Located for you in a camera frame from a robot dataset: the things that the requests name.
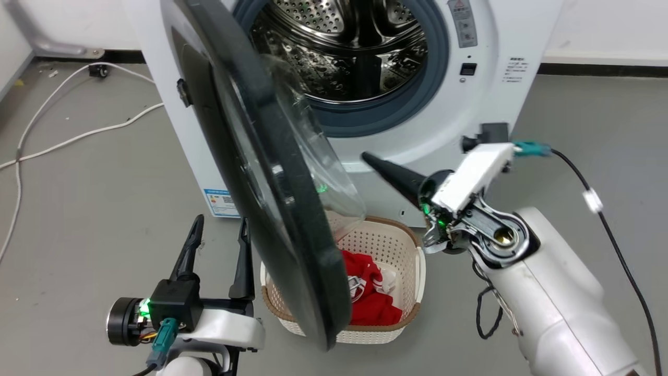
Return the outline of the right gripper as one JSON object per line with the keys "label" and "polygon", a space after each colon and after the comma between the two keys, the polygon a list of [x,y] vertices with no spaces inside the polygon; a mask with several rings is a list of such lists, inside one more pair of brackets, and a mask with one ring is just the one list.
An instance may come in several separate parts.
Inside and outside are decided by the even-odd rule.
{"label": "right gripper", "polygon": [[496,211],[484,200],[491,182],[515,157],[515,144],[481,144],[458,169],[436,186],[427,177],[363,152],[361,160],[415,207],[422,206],[430,227],[423,238],[427,254],[475,251],[483,260],[520,260],[527,255],[530,231],[518,216]]}

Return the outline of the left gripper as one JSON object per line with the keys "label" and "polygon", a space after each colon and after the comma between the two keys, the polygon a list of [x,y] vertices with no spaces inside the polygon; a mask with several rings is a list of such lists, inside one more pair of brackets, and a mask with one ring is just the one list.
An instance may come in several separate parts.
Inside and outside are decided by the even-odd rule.
{"label": "left gripper", "polygon": [[[194,278],[194,264],[202,245],[205,217],[198,215],[186,236],[181,252],[170,274],[170,280]],[[252,241],[247,218],[243,218],[237,238],[239,244],[231,299],[255,299]],[[136,347],[151,345],[157,340],[157,326],[149,310],[150,298],[119,298],[107,316],[107,338],[112,345]],[[253,317],[252,302],[229,299],[203,300],[204,309],[196,328],[186,332],[182,326],[176,334],[172,349],[219,348],[261,349],[265,343],[265,328]]]}

